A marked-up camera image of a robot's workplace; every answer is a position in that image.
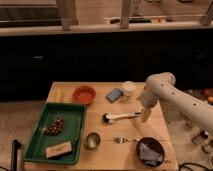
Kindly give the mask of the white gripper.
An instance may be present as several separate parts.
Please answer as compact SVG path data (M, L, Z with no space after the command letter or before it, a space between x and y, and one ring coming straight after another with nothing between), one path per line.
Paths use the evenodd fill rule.
M156 106L158 102L158 96L154 94L149 88L145 87L139 96L139 101L141 105L144 107L141 110L142 112L141 121L145 123L151 115L151 109L147 108L153 108Z

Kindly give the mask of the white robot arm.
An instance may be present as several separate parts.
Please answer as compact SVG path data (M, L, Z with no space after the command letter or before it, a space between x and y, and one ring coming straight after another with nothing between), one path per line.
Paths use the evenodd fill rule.
M170 72L150 75L146 79L145 90L139 96L141 105L150 109L162 98L213 135L213 106L175 88L175 81L175 76Z

